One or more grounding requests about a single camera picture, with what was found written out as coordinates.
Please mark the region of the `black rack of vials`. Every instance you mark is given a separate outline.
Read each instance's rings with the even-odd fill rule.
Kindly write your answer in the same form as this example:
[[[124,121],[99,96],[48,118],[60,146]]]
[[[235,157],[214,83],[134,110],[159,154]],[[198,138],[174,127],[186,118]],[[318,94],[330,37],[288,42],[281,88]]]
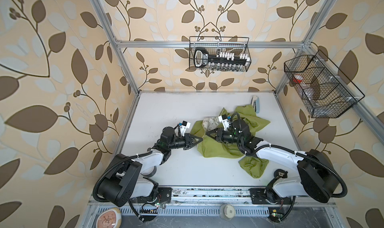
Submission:
[[[192,55],[192,62],[196,68],[219,71],[247,71],[251,65],[251,58],[248,54],[223,52],[221,49],[209,53],[206,48],[198,47]]]

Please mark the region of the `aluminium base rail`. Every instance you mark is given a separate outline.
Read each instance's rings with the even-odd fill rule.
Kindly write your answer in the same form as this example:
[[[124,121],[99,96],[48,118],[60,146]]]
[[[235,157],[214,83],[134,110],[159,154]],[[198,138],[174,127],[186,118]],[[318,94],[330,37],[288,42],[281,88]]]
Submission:
[[[233,206],[265,206],[265,207],[295,207],[327,208],[336,207],[333,199],[323,204],[310,197],[277,198],[272,203],[267,201],[264,187],[187,187],[159,186],[155,195],[134,198],[133,204],[160,204],[161,206],[214,206],[231,204]]]

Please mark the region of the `round white puck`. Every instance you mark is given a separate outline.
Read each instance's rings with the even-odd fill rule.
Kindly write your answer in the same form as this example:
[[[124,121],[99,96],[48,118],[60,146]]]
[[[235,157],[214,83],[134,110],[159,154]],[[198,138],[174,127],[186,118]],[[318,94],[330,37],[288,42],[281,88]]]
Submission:
[[[219,210],[220,218],[225,221],[230,221],[236,216],[236,209],[229,204],[223,204]]]

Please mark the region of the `pink white round toy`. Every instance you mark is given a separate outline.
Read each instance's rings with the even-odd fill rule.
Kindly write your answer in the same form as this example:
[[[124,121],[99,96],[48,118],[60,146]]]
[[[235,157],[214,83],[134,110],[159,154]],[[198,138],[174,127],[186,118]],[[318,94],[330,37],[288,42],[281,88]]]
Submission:
[[[121,211],[118,208],[112,208],[99,215],[96,220],[96,228],[119,228],[121,223]]]

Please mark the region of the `red capped bottle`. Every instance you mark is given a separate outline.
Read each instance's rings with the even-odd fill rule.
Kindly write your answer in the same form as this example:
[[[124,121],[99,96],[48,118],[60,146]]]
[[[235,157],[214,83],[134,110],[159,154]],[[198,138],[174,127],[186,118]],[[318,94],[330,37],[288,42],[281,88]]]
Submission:
[[[293,77],[292,77],[292,83],[293,84],[300,84],[302,83],[304,80],[303,76],[299,75],[299,74],[295,74]]]

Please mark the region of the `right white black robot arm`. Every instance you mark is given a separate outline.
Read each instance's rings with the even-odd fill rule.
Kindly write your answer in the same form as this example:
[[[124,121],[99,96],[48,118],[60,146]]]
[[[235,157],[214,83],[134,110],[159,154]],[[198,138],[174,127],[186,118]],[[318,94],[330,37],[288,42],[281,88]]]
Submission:
[[[345,181],[322,153],[271,144],[252,135],[242,119],[225,122],[223,128],[207,131],[206,135],[220,143],[235,144],[246,157],[266,159],[282,166],[275,170],[262,196],[271,204],[287,197],[311,197],[327,203],[331,198],[343,198],[348,193]]]

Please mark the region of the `grey tape roll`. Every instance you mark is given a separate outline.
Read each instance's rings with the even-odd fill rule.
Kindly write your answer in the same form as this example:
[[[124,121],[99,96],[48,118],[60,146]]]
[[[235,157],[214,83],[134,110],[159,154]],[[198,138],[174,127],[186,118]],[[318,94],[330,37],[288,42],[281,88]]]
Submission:
[[[156,172],[157,172],[157,167],[154,166],[153,170],[149,174],[147,174],[146,177],[147,178],[151,178],[151,177],[153,177],[156,174]]]

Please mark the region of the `grey stapler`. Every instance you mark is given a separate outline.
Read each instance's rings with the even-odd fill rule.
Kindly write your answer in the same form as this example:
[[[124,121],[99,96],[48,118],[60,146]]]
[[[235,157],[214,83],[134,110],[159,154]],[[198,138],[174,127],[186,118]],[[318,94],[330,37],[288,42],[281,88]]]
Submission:
[[[260,99],[258,96],[254,95],[251,100],[251,105],[254,108],[256,114],[260,112]]]

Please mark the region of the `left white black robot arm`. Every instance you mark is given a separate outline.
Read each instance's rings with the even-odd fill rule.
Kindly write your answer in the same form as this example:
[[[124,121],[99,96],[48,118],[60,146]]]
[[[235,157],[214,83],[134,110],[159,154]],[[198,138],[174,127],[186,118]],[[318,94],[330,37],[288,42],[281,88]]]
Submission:
[[[113,203],[122,207],[133,199],[145,203],[159,202],[159,184],[151,179],[157,167],[164,164],[172,150],[189,150],[203,142],[202,137],[186,133],[180,125],[165,127],[160,139],[146,153],[134,156],[117,154],[97,180],[92,196],[100,203]]]

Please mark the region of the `green jacket with cartoon print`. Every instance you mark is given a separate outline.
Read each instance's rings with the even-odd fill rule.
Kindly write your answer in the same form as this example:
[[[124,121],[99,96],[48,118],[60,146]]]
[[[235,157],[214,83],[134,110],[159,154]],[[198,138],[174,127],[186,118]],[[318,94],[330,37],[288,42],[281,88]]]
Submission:
[[[238,106],[232,114],[223,108],[219,116],[222,115],[229,118],[230,126],[227,130],[224,130],[217,116],[205,117],[193,125],[191,134],[203,139],[198,144],[199,153],[205,158],[240,158],[240,167],[252,178],[260,178],[269,161],[251,156],[246,144],[270,121],[258,117],[251,105]]]

